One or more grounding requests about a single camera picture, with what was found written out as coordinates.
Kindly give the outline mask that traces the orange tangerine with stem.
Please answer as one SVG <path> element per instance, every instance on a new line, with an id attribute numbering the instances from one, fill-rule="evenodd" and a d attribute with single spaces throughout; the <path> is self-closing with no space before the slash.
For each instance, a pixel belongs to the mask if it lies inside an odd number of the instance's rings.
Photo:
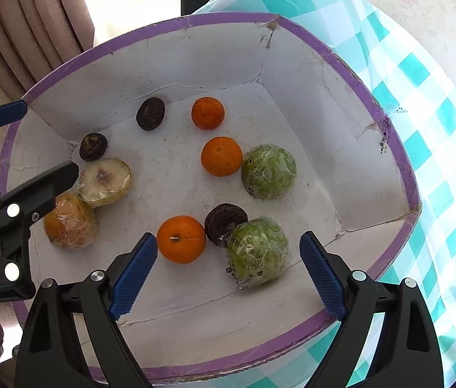
<path id="1" fill-rule="evenodd" d="M 159 226 L 157 232 L 159 252 L 171 262 L 190 264 L 204 252 L 206 233 L 194 217 L 178 215 Z"/>

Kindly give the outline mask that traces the orange fruit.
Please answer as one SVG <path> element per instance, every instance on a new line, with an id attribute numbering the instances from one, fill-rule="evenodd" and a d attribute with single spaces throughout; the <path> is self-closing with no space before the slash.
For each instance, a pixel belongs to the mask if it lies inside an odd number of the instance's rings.
<path id="1" fill-rule="evenodd" d="M 80 250 L 95 241 L 98 227 L 92 208 L 76 193 L 56 197 L 55 208 L 44 217 L 49 241 L 66 250 Z"/>

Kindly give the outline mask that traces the yellow halved fruit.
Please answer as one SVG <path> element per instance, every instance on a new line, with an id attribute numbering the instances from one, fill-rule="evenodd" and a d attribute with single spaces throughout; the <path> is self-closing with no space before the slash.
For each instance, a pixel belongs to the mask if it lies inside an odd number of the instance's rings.
<path id="1" fill-rule="evenodd" d="M 119 158 L 101 158 L 80 172 L 79 197 L 95 209 L 113 204 L 126 195 L 132 185 L 131 168 Z"/>

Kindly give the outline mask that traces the dark purple passion fruit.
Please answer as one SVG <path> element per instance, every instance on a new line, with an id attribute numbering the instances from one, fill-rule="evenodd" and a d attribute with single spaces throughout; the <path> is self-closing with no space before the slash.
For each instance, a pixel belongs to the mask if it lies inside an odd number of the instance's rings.
<path id="1" fill-rule="evenodd" d="M 233 230 L 248 221 L 248 215 L 241 207 L 222 203 L 214 207 L 204 220 L 208 240 L 217 247 L 225 247 Z"/>

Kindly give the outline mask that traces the green halved fruit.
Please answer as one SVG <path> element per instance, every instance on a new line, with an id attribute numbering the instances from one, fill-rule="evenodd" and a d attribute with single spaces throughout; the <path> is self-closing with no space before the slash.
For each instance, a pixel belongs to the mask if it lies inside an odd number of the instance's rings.
<path id="1" fill-rule="evenodd" d="M 243 156 L 241 180 L 254 199 L 280 198 L 293 188 L 296 178 L 295 157 L 278 145 L 254 146 Z"/>

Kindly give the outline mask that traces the small orange tangerine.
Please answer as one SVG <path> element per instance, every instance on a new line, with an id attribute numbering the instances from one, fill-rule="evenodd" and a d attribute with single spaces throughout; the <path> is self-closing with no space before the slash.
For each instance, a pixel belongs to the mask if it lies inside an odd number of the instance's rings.
<path id="1" fill-rule="evenodd" d="M 197 99 L 191 109 L 192 122 L 204 131 L 216 129 L 223 122 L 224 115 L 223 104 L 210 96 Z"/>

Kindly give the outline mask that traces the pink curtain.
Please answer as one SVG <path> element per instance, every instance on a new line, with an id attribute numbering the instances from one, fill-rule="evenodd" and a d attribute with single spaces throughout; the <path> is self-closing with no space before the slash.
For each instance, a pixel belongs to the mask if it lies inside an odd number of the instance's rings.
<path id="1" fill-rule="evenodd" d="M 0 104 L 90 49 L 94 35 L 85 0 L 0 0 Z"/>

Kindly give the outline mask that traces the purple cardboard box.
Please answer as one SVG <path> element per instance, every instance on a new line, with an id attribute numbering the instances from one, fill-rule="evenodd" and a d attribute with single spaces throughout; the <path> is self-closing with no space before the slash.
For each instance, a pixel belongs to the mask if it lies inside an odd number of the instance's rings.
<path id="1" fill-rule="evenodd" d="M 191 119 L 205 96 L 224 120 L 204 131 Z M 144 131 L 135 116 L 148 98 L 166 105 L 161 125 Z M 106 154 L 131 168 L 129 192 L 96 210 L 91 246 L 66 251 L 32 226 L 32 280 L 79 281 L 132 249 L 166 219 L 198 221 L 215 206 L 240 206 L 284 230 L 291 258 L 280 278 L 239 289 L 223 248 L 208 244 L 195 262 L 159 257 L 129 314 L 119 321 L 133 356 L 154 383 L 229 375 L 281 356 L 333 319 L 299 256 L 312 231 L 327 251 L 372 278 L 382 276 L 421 209 L 415 172 L 388 114 L 349 65 L 313 33 L 263 12 L 179 17 L 114 38 L 48 74 L 25 96 L 29 110 L 10 125 L 0 154 L 0 195 L 64 161 L 99 131 Z M 297 162 L 293 188 L 273 200 L 251 197 L 241 167 L 208 173 L 202 148 L 231 137 L 243 156 L 273 144 Z"/>

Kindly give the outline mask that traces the teal white checkered tablecloth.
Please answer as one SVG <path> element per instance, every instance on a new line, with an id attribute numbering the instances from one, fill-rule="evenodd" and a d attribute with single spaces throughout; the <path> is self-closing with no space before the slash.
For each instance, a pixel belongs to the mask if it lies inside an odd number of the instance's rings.
<path id="1" fill-rule="evenodd" d="M 456 86 L 416 39 L 369 0 L 210 0 L 203 10 L 271 12 L 317 35 L 364 81 L 396 127 L 422 213 L 383 280 L 418 282 L 446 386 L 456 383 Z"/>

